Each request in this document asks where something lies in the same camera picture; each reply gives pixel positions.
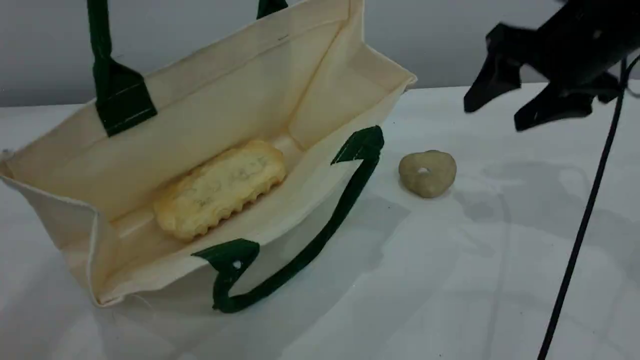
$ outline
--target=black cable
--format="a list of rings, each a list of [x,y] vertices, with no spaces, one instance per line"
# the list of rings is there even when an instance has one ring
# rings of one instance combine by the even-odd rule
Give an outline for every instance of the black cable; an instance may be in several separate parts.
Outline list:
[[[636,66],[636,64],[638,63],[638,60],[640,60],[640,55],[631,63],[631,65],[629,65],[629,78],[631,78],[631,70],[633,70],[634,66]],[[635,92],[631,89],[631,87],[627,84],[627,92],[629,93],[629,95],[631,95],[631,97],[635,97],[636,99],[640,99],[640,92]]]
[[[538,360],[545,360],[547,358],[549,348],[551,347],[551,341],[553,340],[554,333],[558,324],[558,319],[560,318],[560,313],[564,304],[564,298],[566,297],[566,292],[569,289],[571,276],[573,275],[575,264],[578,260],[578,253],[580,252],[580,248],[582,247],[582,241],[584,240],[584,235],[587,231],[587,226],[589,225],[589,219],[591,218],[591,213],[593,212],[593,207],[595,206],[596,198],[598,197],[600,183],[602,182],[602,176],[604,175],[604,170],[607,166],[607,160],[609,159],[609,153],[611,152],[613,140],[616,136],[616,130],[618,130],[618,123],[620,122],[620,115],[622,114],[622,104],[625,98],[625,89],[628,87],[631,70],[633,70],[638,61],[640,61],[640,56],[635,58],[635,60],[632,61],[629,66],[627,66],[626,58],[622,59],[620,63],[621,92],[618,96],[618,101],[616,102],[616,110],[613,114],[613,119],[611,120],[609,135],[607,135],[607,141],[605,142],[604,149],[602,149],[602,155],[598,164],[598,171],[596,172],[596,177],[593,180],[593,186],[591,187],[591,193],[589,194],[587,207],[584,210],[582,221],[580,222],[580,227],[575,237],[575,243],[573,244],[573,249],[571,250],[571,256],[569,257],[569,263],[567,264],[566,270],[564,271],[562,284],[560,285],[560,290],[558,291],[558,295],[556,297],[556,303],[554,304],[554,309],[551,312],[551,318],[549,319],[549,324],[547,325],[547,333],[545,334],[545,339],[542,343],[542,347],[540,348],[540,352],[538,353]]]

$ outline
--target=gray wall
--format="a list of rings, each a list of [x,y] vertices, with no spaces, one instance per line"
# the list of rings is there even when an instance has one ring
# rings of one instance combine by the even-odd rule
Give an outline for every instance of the gray wall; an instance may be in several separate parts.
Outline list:
[[[538,27],[552,0],[367,0],[367,41],[419,86],[469,85],[500,20]],[[114,55],[150,72],[250,23],[257,0],[111,0]],[[0,0],[0,106],[93,97],[84,0]],[[539,80],[524,70],[526,81]]]

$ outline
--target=cookie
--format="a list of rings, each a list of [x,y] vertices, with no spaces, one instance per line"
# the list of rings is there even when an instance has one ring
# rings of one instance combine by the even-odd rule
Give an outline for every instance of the cookie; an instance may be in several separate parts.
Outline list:
[[[253,140],[227,150],[167,187],[154,203],[160,228],[191,242],[248,202],[281,183],[287,172],[282,153]]]

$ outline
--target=canvas tote bag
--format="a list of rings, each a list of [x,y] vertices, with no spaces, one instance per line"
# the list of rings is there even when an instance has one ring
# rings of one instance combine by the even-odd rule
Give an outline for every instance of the canvas tote bag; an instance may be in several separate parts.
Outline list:
[[[111,58],[107,0],[88,0],[97,99],[0,162],[96,306],[164,288],[211,265],[214,308],[263,299],[309,264],[378,163],[378,127],[415,76],[363,41],[363,0],[261,0],[259,19],[141,76]],[[260,138],[287,177],[256,204],[184,244],[157,226],[159,190],[198,164]],[[298,225],[348,179],[328,223],[266,280],[229,291],[260,248]]]

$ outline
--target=bag handle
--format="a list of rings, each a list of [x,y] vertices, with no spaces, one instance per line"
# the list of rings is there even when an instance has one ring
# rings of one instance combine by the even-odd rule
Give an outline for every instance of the bag handle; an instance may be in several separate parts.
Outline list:
[[[286,0],[260,0],[260,19],[287,8]],[[93,51],[93,80],[100,121],[113,136],[157,115],[144,77],[111,57],[108,0],[87,0]]]
[[[260,252],[260,245],[253,241],[237,239],[196,252],[192,256],[205,259],[218,271],[213,285],[214,309],[223,313],[236,313],[266,298],[311,263],[335,234],[353,204],[362,193],[371,174],[378,165],[384,145],[379,126],[353,133],[342,146],[332,164],[362,160],[347,184],[333,215],[316,237],[288,264],[264,282],[242,295],[229,296],[229,291]]]

